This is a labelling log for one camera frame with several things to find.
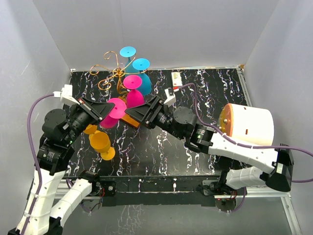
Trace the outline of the pink wine glass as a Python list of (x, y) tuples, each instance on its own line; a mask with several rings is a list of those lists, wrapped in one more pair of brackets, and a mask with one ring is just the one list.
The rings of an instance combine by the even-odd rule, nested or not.
[(118, 121), (125, 116), (126, 103), (120, 98), (111, 98), (108, 103), (113, 103), (114, 107), (110, 113), (100, 122), (100, 126), (106, 129), (113, 128)]
[(125, 88), (130, 90), (126, 97), (127, 108), (133, 108), (144, 104), (144, 98), (138, 88), (142, 84), (142, 79), (138, 75), (129, 75), (124, 81)]

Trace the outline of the orange wine glass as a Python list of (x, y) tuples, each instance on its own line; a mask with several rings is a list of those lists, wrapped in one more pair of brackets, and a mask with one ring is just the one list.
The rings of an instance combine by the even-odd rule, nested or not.
[(99, 131), (97, 130), (98, 126), (97, 125), (91, 125), (89, 124), (86, 129), (83, 131), (85, 134), (91, 138), (95, 133), (98, 133)]
[(105, 161), (110, 161), (115, 156), (115, 149), (111, 145), (110, 138), (107, 133), (96, 131), (89, 136), (91, 147), (101, 155)]

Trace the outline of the orange wine glass front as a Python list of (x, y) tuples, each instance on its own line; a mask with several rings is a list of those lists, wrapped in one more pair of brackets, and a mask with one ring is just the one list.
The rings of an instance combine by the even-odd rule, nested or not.
[(101, 155), (105, 161), (110, 161), (115, 156), (115, 149), (111, 145), (110, 138), (107, 133), (96, 131), (89, 136), (91, 147)]

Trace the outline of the blue wine glass front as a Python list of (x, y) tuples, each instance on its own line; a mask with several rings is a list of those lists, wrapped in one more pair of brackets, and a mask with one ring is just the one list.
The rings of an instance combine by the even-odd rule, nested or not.
[(133, 61), (133, 68), (140, 71), (138, 76), (142, 80), (141, 86), (138, 90), (142, 95), (148, 95), (152, 91), (152, 84), (149, 76), (144, 72), (150, 66), (150, 61), (145, 58), (138, 58)]

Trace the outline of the blue wine glass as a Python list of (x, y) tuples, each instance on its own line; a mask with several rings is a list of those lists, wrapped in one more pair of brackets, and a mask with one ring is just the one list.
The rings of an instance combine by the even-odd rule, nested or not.
[(145, 58), (138, 58), (133, 61), (133, 68), (140, 71), (138, 76), (142, 80), (141, 86), (138, 90), (142, 95), (148, 95), (152, 91), (152, 84), (149, 76), (144, 72), (150, 66), (150, 61)]
[(123, 47), (119, 53), (122, 57), (127, 58), (127, 63), (124, 67), (126, 75), (137, 73), (138, 70), (133, 67), (133, 59), (136, 56), (136, 49), (134, 47), (127, 46)]

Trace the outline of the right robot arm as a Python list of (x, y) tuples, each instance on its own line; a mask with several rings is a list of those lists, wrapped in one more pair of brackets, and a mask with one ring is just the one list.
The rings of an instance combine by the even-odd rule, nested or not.
[(287, 145), (266, 148), (235, 142), (217, 127), (200, 124), (196, 114), (186, 107), (170, 112), (159, 96), (125, 112), (148, 129), (158, 126), (184, 140), (185, 147), (193, 152), (223, 156), (250, 166), (223, 171), (219, 180), (210, 184), (212, 192), (230, 194), (233, 190), (261, 185), (281, 192), (291, 190), (294, 161)]

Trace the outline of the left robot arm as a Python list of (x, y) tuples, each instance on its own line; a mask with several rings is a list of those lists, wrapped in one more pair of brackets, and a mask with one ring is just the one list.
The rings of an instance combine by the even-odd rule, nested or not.
[(84, 171), (69, 191), (54, 203), (58, 186), (69, 160), (74, 154), (72, 144), (89, 125), (98, 125), (114, 109), (114, 103), (99, 103), (70, 95), (61, 97), (70, 107), (54, 109), (45, 116), (38, 152), (33, 152), (35, 170), (27, 203), (19, 224), (10, 235), (60, 235), (63, 227), (87, 195), (100, 192), (101, 183), (95, 173)]

